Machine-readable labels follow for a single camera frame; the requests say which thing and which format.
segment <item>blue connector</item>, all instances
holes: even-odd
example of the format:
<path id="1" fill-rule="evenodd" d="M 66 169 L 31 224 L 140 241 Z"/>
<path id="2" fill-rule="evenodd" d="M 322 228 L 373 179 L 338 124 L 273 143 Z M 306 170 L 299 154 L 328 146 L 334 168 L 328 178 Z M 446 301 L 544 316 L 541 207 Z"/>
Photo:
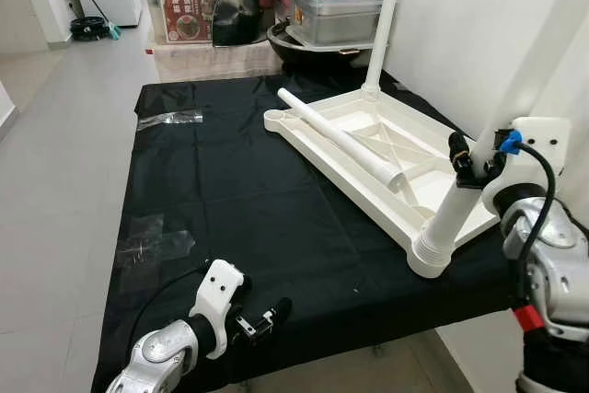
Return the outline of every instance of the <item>blue connector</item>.
<path id="1" fill-rule="evenodd" d="M 518 155 L 519 148 L 515 147 L 514 144 L 521 143 L 523 140 L 524 138 L 522 137 L 522 134 L 519 131 L 513 130 L 509 133 L 509 137 L 507 137 L 507 139 L 501 143 L 499 150 L 506 154 Z"/>

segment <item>clear tape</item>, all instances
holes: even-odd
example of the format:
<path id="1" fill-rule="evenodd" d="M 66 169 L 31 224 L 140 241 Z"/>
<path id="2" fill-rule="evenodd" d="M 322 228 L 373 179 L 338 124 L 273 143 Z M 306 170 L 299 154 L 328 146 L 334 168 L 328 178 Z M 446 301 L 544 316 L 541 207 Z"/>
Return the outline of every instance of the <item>clear tape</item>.
<path id="1" fill-rule="evenodd" d="M 187 257 L 195 245 L 187 230 L 162 233 L 164 215 L 134 218 L 130 236 L 117 242 L 114 269 L 121 272 L 119 292 L 136 293 L 155 289 L 164 261 Z"/>
<path id="2" fill-rule="evenodd" d="M 151 117 L 139 119 L 137 122 L 137 132 L 143 129 L 151 128 L 158 124 L 182 124 L 182 123 L 202 123 L 201 110 L 179 110 L 176 112 L 166 112 Z"/>

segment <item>table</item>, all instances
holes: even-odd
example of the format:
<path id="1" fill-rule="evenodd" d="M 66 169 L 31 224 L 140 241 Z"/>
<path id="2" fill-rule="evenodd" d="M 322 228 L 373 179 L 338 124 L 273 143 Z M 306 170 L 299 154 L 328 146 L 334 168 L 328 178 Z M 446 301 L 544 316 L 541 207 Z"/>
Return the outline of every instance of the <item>table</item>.
<path id="1" fill-rule="evenodd" d="M 104 391 L 125 366 L 144 300 L 204 259 L 229 260 L 251 277 L 246 318 L 258 318 L 282 296 L 293 299 L 294 309 L 259 346 L 199 364 L 178 392 L 219 388 L 509 306 L 497 227 L 457 251 L 440 278 L 422 279 L 401 247 L 284 139 L 264 130 L 263 112 L 284 109 L 279 87 L 310 102 L 356 89 L 364 76 L 344 69 L 143 88 L 140 120 L 187 111 L 202 121 L 136 134 L 92 391 Z M 421 98 L 396 90 L 389 76 L 381 84 L 451 124 Z M 201 278 L 180 280 L 156 298 L 134 339 L 184 318 Z"/>

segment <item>cable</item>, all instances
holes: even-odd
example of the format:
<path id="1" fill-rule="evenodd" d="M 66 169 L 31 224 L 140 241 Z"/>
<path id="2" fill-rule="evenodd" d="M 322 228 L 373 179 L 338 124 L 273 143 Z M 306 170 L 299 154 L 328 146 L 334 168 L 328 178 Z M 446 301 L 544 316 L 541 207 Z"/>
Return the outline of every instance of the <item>cable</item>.
<path id="1" fill-rule="evenodd" d="M 587 237 L 587 239 L 589 239 L 589 229 L 587 227 L 585 227 L 574 216 L 572 216 L 571 209 L 569 209 L 569 207 L 562 200 L 559 200 L 558 198 L 555 198 L 555 200 L 560 203 L 560 205 L 562 206 L 562 209 L 564 210 L 564 212 L 567 214 L 567 216 L 571 220 L 571 223 L 576 225 L 579 228 L 579 230 L 583 233 L 583 235 L 585 235 Z"/>
<path id="2" fill-rule="evenodd" d="M 149 298 L 147 298 L 147 300 L 142 305 L 141 309 L 139 309 L 139 313 L 137 313 L 137 316 L 135 317 L 135 320 L 134 320 L 133 325 L 131 327 L 131 331 L 129 332 L 129 338 L 127 339 L 127 347 L 125 350 L 125 359 L 129 359 L 131 357 L 131 348 L 133 347 L 133 336 L 135 334 L 135 330 L 137 329 L 137 325 L 139 324 L 139 320 L 141 319 L 141 317 L 143 316 L 143 314 L 145 313 L 147 308 L 149 306 L 151 306 L 151 303 L 153 303 L 154 300 L 158 296 L 160 296 L 162 292 L 164 292 L 166 289 L 168 289 L 170 285 L 175 284 L 178 281 L 186 278 L 187 276 L 193 275 L 194 273 L 206 272 L 208 270 L 208 268 L 210 267 L 210 265 L 211 265 L 210 260 L 205 260 L 203 265 L 196 267 L 194 269 L 191 269 L 187 272 L 184 272 L 184 273 L 172 278 L 168 282 L 160 285 L 157 288 L 157 290 Z"/>
<path id="3" fill-rule="evenodd" d="M 544 204 L 542 205 L 542 209 L 540 209 L 540 214 L 538 215 L 536 222 L 532 226 L 530 235 L 527 237 L 527 240 L 525 241 L 524 246 L 522 247 L 522 251 L 520 252 L 518 258 L 519 260 L 525 260 L 530 252 L 530 249 L 534 245 L 534 242 L 537 240 L 537 236 L 540 233 L 540 230 L 542 229 L 542 226 L 546 221 L 546 217 L 549 214 L 550 206 L 552 205 L 552 202 L 554 202 L 554 197 L 556 194 L 556 178 L 554 176 L 554 171 L 552 170 L 552 167 L 550 166 L 548 160 L 544 158 L 536 149 L 530 147 L 528 144 L 524 144 L 521 142 L 516 142 L 514 146 L 521 149 L 524 152 L 527 152 L 540 163 L 540 166 L 544 169 L 544 172 L 546 173 L 546 178 L 548 179 L 549 183 L 548 188 L 546 190 Z"/>
<path id="4" fill-rule="evenodd" d="M 524 306 L 527 304 L 525 300 L 525 275 L 526 271 L 526 263 L 527 257 L 529 255 L 530 249 L 534 246 L 534 243 L 537 240 L 537 236 L 546 221 L 546 217 L 549 214 L 550 206 L 552 202 L 554 202 L 555 193 L 556 193 L 556 177 L 554 176 L 554 171 L 550 166 L 548 160 L 543 157 L 536 149 L 530 147 L 528 144 L 524 144 L 521 142 L 515 142 L 514 147 L 521 149 L 522 151 L 528 153 L 533 158 L 535 158 L 540 166 L 544 169 L 546 173 L 546 178 L 548 180 L 548 188 L 546 190 L 546 197 L 544 198 L 544 204 L 542 204 L 542 208 L 540 209 L 540 213 L 537 217 L 536 222 L 532 226 L 530 230 L 529 236 L 525 240 L 524 246 L 520 251 L 519 256 L 515 262 L 510 262 L 510 269 L 514 272 L 515 278 L 515 294 L 516 294 L 516 304 L 517 306 Z"/>

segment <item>white pole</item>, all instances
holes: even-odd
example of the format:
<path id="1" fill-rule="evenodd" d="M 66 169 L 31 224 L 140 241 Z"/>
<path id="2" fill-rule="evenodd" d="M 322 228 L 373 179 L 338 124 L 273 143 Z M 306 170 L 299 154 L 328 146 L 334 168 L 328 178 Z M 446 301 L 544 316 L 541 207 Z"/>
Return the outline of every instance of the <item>white pole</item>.
<path id="1" fill-rule="evenodd" d="M 369 94 L 380 91 L 378 82 L 380 80 L 380 71 L 383 69 L 385 54 L 387 53 L 388 34 L 393 21 L 396 3 L 397 0 L 383 0 L 383 6 L 380 10 L 380 18 L 376 26 L 375 44 L 368 65 L 368 74 L 366 75 L 366 81 L 362 85 L 362 91 Z"/>
<path id="2" fill-rule="evenodd" d="M 482 173 L 484 162 L 493 155 L 495 131 L 506 128 L 515 117 L 529 115 L 587 14 L 589 0 L 555 1 L 500 105 L 471 151 L 478 174 Z M 479 191 L 459 189 L 456 184 L 452 186 L 437 214 L 422 229 L 407 254 L 408 264 L 414 272 L 435 278 L 444 271 L 455 249 L 456 235 L 477 203 L 479 194 Z"/>
<path id="3" fill-rule="evenodd" d="M 407 189 L 407 180 L 402 170 L 392 163 L 385 161 L 354 140 L 346 132 L 335 126 L 316 110 L 303 103 L 294 94 L 283 87 L 278 90 L 278 97 L 289 105 L 300 117 L 305 119 L 316 131 L 333 141 L 343 152 L 351 156 L 370 175 L 378 179 L 394 193 L 403 192 L 406 198 L 412 198 L 413 192 Z"/>

